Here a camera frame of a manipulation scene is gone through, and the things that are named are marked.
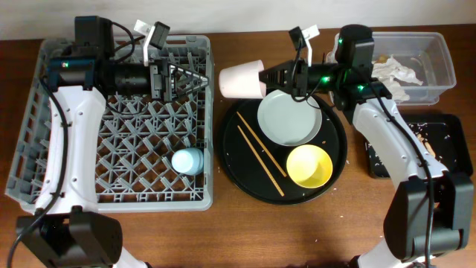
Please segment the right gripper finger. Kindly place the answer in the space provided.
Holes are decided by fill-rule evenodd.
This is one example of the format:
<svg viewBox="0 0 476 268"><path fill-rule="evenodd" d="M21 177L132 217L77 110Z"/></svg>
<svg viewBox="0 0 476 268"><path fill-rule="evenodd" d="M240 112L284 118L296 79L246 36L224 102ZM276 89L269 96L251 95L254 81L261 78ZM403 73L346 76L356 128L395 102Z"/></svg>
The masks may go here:
<svg viewBox="0 0 476 268"><path fill-rule="evenodd" d="M260 80L286 80L287 62L278 64L259 72Z"/></svg>
<svg viewBox="0 0 476 268"><path fill-rule="evenodd" d="M265 84L267 92L274 90L286 91L285 77L260 77L260 82Z"/></svg>

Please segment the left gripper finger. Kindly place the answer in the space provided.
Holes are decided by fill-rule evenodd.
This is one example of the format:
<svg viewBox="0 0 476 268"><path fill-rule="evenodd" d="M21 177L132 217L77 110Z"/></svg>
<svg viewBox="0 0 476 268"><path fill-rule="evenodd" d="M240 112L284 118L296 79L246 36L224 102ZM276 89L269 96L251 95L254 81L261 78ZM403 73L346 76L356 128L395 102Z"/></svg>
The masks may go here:
<svg viewBox="0 0 476 268"><path fill-rule="evenodd" d="M172 90L173 99L183 98L189 94L193 94L202 90L209 85L209 79L207 77L183 77L180 80L176 80Z"/></svg>
<svg viewBox="0 0 476 268"><path fill-rule="evenodd" d="M175 63L169 63L169 73L171 77L185 76L186 78L191 77L193 80L209 80L207 76Z"/></svg>

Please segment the pink cup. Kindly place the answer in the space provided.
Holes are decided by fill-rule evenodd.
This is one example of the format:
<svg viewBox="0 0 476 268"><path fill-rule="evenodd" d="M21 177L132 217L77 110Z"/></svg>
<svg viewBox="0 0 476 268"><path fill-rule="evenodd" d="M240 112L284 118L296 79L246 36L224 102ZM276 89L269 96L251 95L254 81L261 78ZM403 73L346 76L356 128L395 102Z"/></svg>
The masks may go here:
<svg viewBox="0 0 476 268"><path fill-rule="evenodd" d="M224 98L263 99L266 85L260 81L261 60L224 68L219 73L219 90Z"/></svg>

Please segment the grey round plate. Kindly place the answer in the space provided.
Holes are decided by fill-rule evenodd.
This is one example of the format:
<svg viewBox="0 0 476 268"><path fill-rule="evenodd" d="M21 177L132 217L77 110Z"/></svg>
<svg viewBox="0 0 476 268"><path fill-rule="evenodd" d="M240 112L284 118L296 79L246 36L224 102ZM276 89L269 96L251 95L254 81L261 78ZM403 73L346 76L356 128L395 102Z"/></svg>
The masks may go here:
<svg viewBox="0 0 476 268"><path fill-rule="evenodd" d="M317 101L296 102L280 90L266 95L257 110L257 122L263 134L275 144L295 147L311 141L323 121Z"/></svg>

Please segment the wooden chopstick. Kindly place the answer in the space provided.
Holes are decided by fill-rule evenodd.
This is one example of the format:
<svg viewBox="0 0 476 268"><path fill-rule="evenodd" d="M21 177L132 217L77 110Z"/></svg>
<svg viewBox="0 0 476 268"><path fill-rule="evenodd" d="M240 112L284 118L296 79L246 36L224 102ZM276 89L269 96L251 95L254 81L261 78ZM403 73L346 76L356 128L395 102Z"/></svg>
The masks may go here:
<svg viewBox="0 0 476 268"><path fill-rule="evenodd" d="M258 154L258 152L254 149L252 143L249 141L248 137L246 136L246 134L244 133L244 131L242 130L242 128L240 126L237 126L237 129L239 130L239 132L241 133L241 136L244 138L246 144L248 145L248 147L250 148L251 152L254 154L256 160L259 162L260 166L262 167L262 169L265 171L266 175L268 176L268 178L271 180L272 184L274 185L274 187L276 188L276 190L278 191L278 193L284 197L285 194L284 192L282 191L281 187L277 184L276 180L274 179L274 177L272 176L271 172L269 171L269 169L267 168L267 166L265 165L265 163L263 162L263 160L261 159L260 155Z"/></svg>
<svg viewBox="0 0 476 268"><path fill-rule="evenodd" d="M276 161L275 157L273 157L273 155L270 153L270 151L268 150L268 148L264 145L264 143L260 140L260 138L257 136L257 134L255 133L255 131L253 131L253 129L250 127L250 125L248 124L248 122L243 118L243 116L237 112L237 115L238 117L241 119L241 121L244 123L244 125L246 126L246 128L248 129L248 131L250 132L250 134L253 135L253 137L255 138L255 140L257 141L257 143L262 147L263 151L267 154L267 156L270 158L270 160L273 162L273 164L276 166L276 168L281 172L281 174L284 176L284 177L287 177L287 174L285 172L285 170L280 166L280 164Z"/></svg>

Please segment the yellow bowl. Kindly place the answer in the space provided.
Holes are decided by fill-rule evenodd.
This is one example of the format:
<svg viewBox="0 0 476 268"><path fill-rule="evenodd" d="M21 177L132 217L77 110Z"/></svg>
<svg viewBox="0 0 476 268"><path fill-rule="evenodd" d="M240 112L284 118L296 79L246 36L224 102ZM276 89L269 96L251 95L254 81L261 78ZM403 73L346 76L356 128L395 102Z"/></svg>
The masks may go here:
<svg viewBox="0 0 476 268"><path fill-rule="evenodd" d="M290 179L302 188L314 189L330 181L333 163L329 154L316 145L304 144L291 151L286 160Z"/></svg>

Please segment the blue cup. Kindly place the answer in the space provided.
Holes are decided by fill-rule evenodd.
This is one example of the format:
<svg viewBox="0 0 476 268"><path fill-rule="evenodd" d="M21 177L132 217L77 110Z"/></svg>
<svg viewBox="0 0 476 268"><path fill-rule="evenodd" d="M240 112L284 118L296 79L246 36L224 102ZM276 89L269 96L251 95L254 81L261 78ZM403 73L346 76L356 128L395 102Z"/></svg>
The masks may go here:
<svg viewBox="0 0 476 268"><path fill-rule="evenodd" d="M195 176L204 170L204 153L195 147L181 149L173 154L171 163L178 173Z"/></svg>

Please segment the white napkin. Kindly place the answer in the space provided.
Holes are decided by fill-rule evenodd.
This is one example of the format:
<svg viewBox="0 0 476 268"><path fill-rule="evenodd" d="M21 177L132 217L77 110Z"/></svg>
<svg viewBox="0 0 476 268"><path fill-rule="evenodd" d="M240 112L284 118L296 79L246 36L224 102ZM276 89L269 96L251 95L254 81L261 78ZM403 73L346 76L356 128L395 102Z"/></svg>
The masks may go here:
<svg viewBox="0 0 476 268"><path fill-rule="evenodd" d="M390 91L395 101L409 101L410 95L405 93L402 83L421 86L423 82L417 78L416 72L403 66L393 56L381 55L373 61L372 77L377 78Z"/></svg>

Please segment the food scraps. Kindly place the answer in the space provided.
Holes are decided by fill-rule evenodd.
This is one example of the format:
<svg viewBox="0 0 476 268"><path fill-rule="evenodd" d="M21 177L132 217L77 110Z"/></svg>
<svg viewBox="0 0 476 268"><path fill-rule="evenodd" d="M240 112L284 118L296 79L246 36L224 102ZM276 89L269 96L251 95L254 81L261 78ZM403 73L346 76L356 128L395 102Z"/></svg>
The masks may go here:
<svg viewBox="0 0 476 268"><path fill-rule="evenodd" d="M408 126L437 161L447 168L455 164L456 154L445 123L409 123Z"/></svg>

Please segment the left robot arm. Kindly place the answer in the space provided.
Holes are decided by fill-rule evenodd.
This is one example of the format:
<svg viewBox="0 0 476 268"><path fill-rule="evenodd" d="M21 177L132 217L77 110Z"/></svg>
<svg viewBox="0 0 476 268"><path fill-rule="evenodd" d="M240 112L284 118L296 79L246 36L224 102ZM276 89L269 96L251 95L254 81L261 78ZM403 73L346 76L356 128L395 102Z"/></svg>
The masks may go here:
<svg viewBox="0 0 476 268"><path fill-rule="evenodd" d="M51 104L51 134L40 195L16 222L16 244L47 267L143 267L123 247L120 223L98 211L94 173L100 122L111 95L172 102L209 85L169 60L115 57L115 23L78 16L75 40L51 59L40 84Z"/></svg>

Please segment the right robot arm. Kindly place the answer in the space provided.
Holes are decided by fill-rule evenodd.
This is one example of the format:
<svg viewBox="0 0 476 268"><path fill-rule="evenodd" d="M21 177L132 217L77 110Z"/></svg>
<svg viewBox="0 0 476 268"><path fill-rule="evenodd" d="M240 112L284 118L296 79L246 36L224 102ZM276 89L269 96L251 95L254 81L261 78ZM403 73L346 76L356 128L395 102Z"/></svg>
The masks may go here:
<svg viewBox="0 0 476 268"><path fill-rule="evenodd" d="M374 38L364 25L339 33L334 63L296 57L259 73L268 92L297 102L329 92L335 107L370 142L396 189L384 236L350 267L429 267L433 258L463 249L470 237L474 185L438 162L403 120L387 87L372 75Z"/></svg>

